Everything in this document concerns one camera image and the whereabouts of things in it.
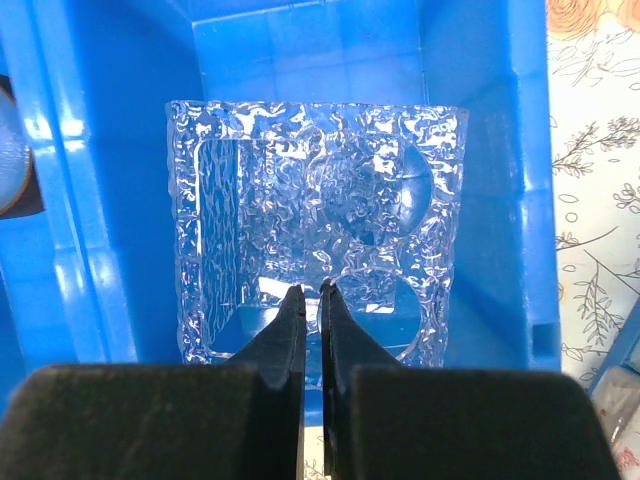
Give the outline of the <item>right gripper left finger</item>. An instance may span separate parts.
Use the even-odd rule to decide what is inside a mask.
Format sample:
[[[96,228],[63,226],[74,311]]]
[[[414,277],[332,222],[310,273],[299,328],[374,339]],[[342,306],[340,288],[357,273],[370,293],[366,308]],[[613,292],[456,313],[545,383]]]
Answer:
[[[305,302],[220,365],[54,365],[1,425],[5,479],[295,479],[302,463]]]

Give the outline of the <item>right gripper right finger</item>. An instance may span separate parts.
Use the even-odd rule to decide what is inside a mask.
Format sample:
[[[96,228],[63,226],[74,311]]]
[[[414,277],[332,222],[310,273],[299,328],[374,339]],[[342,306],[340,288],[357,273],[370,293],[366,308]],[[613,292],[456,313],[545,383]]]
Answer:
[[[321,288],[324,468],[334,479],[616,479],[593,405],[545,371],[402,365]]]

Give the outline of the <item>clear textured acrylic holder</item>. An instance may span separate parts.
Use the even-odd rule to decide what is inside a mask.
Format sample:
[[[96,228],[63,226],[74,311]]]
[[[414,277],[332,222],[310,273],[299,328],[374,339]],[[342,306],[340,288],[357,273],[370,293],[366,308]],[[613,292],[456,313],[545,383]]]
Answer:
[[[352,313],[397,326],[401,362],[443,363],[468,113],[451,106],[173,100],[166,106],[178,345],[231,357],[245,312],[336,285]]]

